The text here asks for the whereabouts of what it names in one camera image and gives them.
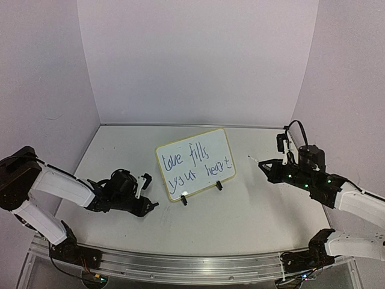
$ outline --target yellow whiteboard frame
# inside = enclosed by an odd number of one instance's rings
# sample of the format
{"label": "yellow whiteboard frame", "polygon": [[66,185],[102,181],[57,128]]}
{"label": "yellow whiteboard frame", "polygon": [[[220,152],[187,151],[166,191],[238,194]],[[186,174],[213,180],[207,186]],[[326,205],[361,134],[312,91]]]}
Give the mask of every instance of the yellow whiteboard frame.
{"label": "yellow whiteboard frame", "polygon": [[[229,144],[229,139],[227,138],[226,130],[225,130],[224,128],[216,128],[216,129],[212,129],[212,130],[210,130],[210,131],[205,131],[205,132],[203,132],[203,133],[201,133],[201,134],[195,134],[195,135],[191,135],[191,136],[189,136],[189,137],[184,137],[184,138],[181,138],[181,139],[179,139],[179,140],[175,140],[175,141],[171,141],[171,142],[166,143],[166,144],[162,144],[161,146],[157,146],[157,147],[155,148],[155,157],[156,157],[156,161],[158,162],[159,170],[161,171],[163,183],[164,183],[164,185],[165,185],[165,187],[166,187],[167,195],[168,195],[168,198],[170,199],[170,201],[172,201],[172,202],[178,202],[178,201],[181,200],[181,198],[178,198],[178,199],[172,199],[172,198],[171,198],[170,191],[169,191],[169,189],[168,189],[168,187],[167,187],[166,178],[164,177],[163,170],[162,170],[162,167],[161,167],[161,162],[159,161],[158,154],[156,153],[156,151],[157,151],[159,148],[162,148],[162,147],[164,147],[164,146],[168,146],[168,145],[171,145],[171,144],[173,144],[173,143],[177,143],[177,142],[182,141],[182,140],[187,140],[187,139],[189,139],[189,138],[197,137],[198,135],[208,134],[209,132],[218,131],[219,129],[222,129],[223,132],[224,132],[224,136],[226,137],[227,146],[229,147],[231,160],[232,160],[233,166],[234,166],[234,175],[232,175],[232,176],[228,177],[227,179],[224,179],[224,180],[221,181],[221,182],[226,182],[226,181],[228,181],[228,180],[230,180],[230,179],[232,179],[232,178],[234,178],[234,177],[236,176],[236,166],[235,166],[235,162],[234,162],[234,158],[233,158],[233,153],[232,153],[232,151],[231,151],[231,147],[230,147],[230,144]],[[201,191],[208,190],[209,188],[212,188],[212,187],[215,187],[215,186],[216,186],[216,184],[209,185],[208,187],[202,188],[202,189],[200,189],[200,190],[198,190],[198,191],[195,191],[195,192],[193,192],[193,193],[191,193],[191,194],[188,194],[186,197],[193,196],[193,195],[195,195],[195,194],[197,194],[197,193],[200,193]]]}

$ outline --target black clip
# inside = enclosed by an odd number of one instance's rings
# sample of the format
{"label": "black clip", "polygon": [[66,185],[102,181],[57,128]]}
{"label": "black clip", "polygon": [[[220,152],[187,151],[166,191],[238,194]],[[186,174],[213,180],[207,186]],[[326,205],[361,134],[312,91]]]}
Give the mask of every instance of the black clip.
{"label": "black clip", "polygon": [[187,200],[186,200],[186,197],[184,195],[181,195],[180,196],[180,199],[182,200],[182,203],[187,206]]}
{"label": "black clip", "polygon": [[222,184],[220,181],[217,181],[217,184],[216,184],[217,188],[219,189],[219,191],[221,191],[223,189],[222,187]]}

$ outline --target white table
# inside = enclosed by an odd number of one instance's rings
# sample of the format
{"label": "white table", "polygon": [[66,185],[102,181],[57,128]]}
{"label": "white table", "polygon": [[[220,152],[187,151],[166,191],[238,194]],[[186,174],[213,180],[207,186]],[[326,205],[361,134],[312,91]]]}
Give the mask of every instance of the white table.
{"label": "white table", "polygon": [[94,213],[62,201],[57,217],[78,241],[110,249],[173,255],[238,255],[306,247],[329,228],[321,204],[287,184],[270,184],[258,160],[281,158],[277,129],[226,128],[237,175],[182,202],[172,203],[164,187],[155,148],[212,128],[194,126],[101,126],[76,175],[94,181],[119,168],[153,176],[143,195],[159,202],[144,218],[124,211]]}

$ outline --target white marker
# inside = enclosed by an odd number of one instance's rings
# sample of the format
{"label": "white marker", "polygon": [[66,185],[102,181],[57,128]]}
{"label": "white marker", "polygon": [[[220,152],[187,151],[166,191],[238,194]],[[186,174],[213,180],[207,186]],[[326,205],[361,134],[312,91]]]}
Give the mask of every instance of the white marker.
{"label": "white marker", "polygon": [[259,164],[259,161],[257,161],[257,159],[255,159],[255,158],[253,158],[253,157],[251,157],[249,155],[248,155],[248,157],[251,158],[255,163]]}

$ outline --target metal frame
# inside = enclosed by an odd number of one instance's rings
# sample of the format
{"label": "metal frame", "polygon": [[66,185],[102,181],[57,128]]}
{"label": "metal frame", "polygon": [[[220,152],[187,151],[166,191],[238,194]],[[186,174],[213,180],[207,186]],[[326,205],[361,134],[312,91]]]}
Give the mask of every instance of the metal frame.
{"label": "metal frame", "polygon": [[[257,283],[284,277],[278,252],[234,256],[172,256],[87,247],[102,251],[100,269],[93,270],[94,272],[133,281],[179,285],[228,285]],[[49,258],[48,242],[38,235],[31,243],[18,289],[24,289],[28,285],[35,256]],[[345,263],[349,264],[351,272],[355,272],[352,276],[354,288],[361,289],[353,257],[338,257],[333,266]],[[73,264],[62,264],[81,269],[80,266]]]}

